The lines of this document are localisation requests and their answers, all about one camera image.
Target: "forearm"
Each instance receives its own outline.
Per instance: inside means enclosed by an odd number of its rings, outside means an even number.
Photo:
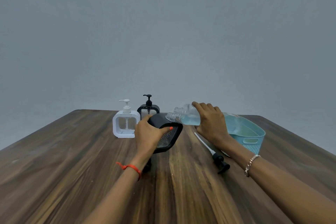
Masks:
[[[245,169],[254,153],[232,137],[225,138],[225,141],[219,148]],[[336,223],[336,204],[333,201],[262,157],[253,161],[249,175],[293,223]]]
[[[135,157],[130,164],[142,170],[148,159]],[[84,224],[121,223],[138,179],[139,174],[134,169],[126,168],[106,197],[85,220]]]

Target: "white pump head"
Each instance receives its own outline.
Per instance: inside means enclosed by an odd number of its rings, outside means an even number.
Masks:
[[[119,100],[119,102],[124,101],[125,102],[125,106],[124,106],[124,110],[123,113],[130,113],[131,112],[131,107],[128,105],[128,102],[130,101],[129,99],[123,99],[123,100]]]

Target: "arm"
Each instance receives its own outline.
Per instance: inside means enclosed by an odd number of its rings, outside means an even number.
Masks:
[[[129,164],[136,166],[139,170],[143,170],[159,140],[170,129],[154,128],[148,123],[149,118],[149,115],[146,116],[135,129],[137,151]],[[121,223],[138,178],[139,174],[134,169],[126,168],[105,198],[84,221],[84,224]]]
[[[193,102],[193,105],[201,116],[197,132],[245,170],[254,153],[228,134],[221,110],[211,104]],[[336,223],[336,204],[333,201],[262,157],[253,161],[249,175],[293,223]]]

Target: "wood grain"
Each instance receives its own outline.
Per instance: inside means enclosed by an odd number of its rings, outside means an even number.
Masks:
[[[115,111],[75,110],[0,151],[0,223],[81,223],[135,152],[112,133]],[[260,155],[336,202],[336,156],[271,121]],[[291,223],[231,159],[217,175],[207,149],[184,126],[175,145],[152,156],[123,223]]]

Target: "bottle of blue liquid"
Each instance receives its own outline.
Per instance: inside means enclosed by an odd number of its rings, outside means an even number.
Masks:
[[[241,117],[236,114],[224,112],[226,128],[229,134],[236,135],[241,130]],[[174,109],[169,112],[166,119],[174,121],[178,117],[185,125],[199,126],[201,123],[200,114],[192,104],[185,104],[183,107]]]

